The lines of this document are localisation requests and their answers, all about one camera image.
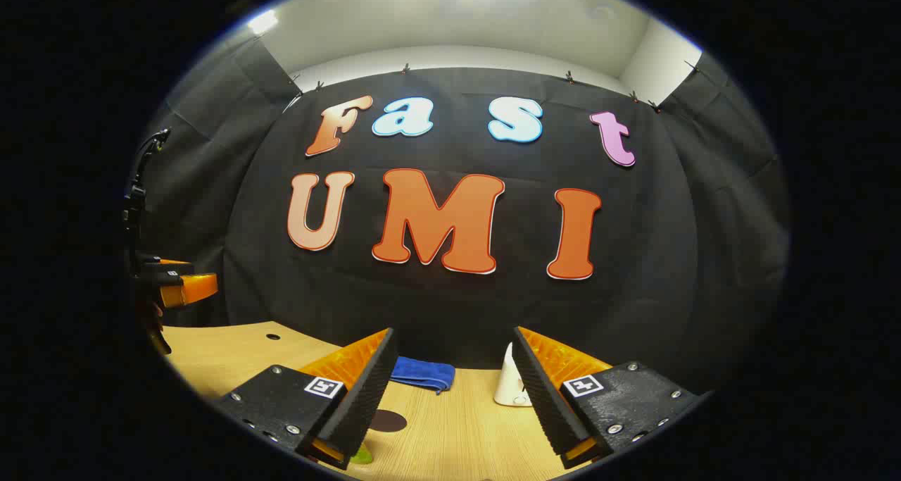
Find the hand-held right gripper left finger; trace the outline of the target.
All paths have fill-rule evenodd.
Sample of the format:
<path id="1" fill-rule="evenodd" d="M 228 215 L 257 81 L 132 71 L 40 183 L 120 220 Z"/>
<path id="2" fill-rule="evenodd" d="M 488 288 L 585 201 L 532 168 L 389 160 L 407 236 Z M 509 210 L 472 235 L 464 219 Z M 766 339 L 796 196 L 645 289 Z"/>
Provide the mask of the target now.
<path id="1" fill-rule="evenodd" d="M 300 369 L 272 365 L 215 409 L 280 449 L 344 470 L 358 454 L 398 358 L 393 328 Z"/>

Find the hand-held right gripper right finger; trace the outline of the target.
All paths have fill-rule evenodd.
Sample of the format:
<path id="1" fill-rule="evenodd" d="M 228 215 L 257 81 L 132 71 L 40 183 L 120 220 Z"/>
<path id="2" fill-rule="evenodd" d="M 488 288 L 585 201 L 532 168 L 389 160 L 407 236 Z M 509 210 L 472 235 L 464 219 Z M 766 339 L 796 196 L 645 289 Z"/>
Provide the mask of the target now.
<path id="1" fill-rule="evenodd" d="M 610 365 L 525 327 L 514 327 L 512 359 L 566 469 L 633 448 L 705 400 L 647 363 Z"/>

